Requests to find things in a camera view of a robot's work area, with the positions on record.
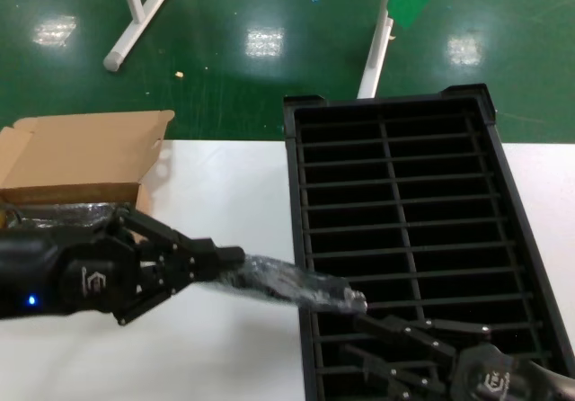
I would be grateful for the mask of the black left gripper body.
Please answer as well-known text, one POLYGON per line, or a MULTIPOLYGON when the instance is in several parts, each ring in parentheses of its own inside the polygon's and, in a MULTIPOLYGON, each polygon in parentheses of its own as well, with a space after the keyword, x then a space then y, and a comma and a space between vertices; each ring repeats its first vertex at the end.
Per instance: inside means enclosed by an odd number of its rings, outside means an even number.
POLYGON ((137 293, 137 243, 103 227, 1 232, 1 318, 104 314, 137 293))

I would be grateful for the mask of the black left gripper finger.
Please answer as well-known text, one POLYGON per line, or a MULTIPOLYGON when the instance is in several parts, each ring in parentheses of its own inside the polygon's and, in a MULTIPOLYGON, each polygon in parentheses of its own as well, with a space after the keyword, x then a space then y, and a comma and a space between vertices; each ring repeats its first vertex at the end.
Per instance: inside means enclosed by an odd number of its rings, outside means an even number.
POLYGON ((114 317, 127 325, 195 282, 213 281, 225 270, 216 257, 201 261, 198 257, 165 258, 139 269, 136 292, 114 317))
POLYGON ((171 257, 198 257, 201 261, 216 257, 225 265, 222 274, 242 267, 245 262, 245 252, 239 246, 218 247, 210 238, 191 239, 137 209, 117 209, 114 218, 126 230, 141 237, 137 253, 144 263, 155 264, 171 257))

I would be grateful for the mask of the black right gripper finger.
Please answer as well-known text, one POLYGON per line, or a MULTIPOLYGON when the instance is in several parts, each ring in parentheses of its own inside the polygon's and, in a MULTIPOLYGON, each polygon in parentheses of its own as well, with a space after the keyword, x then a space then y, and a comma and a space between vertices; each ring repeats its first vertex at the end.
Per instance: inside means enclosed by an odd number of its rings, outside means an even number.
POLYGON ((445 319, 407 321, 394 315, 383 319, 358 315, 354 317, 353 325, 359 332, 384 343, 426 351, 436 361, 454 361, 462 351, 440 338, 439 334, 473 335, 480 341, 487 341, 491 337, 489 325, 445 319))
POLYGON ((452 346, 444 342, 345 343, 341 359, 389 400, 444 400, 452 346))

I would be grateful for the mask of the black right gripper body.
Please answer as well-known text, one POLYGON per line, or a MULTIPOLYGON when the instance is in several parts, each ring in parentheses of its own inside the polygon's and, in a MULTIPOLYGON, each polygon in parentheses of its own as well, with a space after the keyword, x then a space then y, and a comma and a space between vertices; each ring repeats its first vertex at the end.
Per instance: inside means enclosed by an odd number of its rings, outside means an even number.
POLYGON ((461 351, 449 396, 456 401, 573 401, 574 379, 485 343, 461 351))

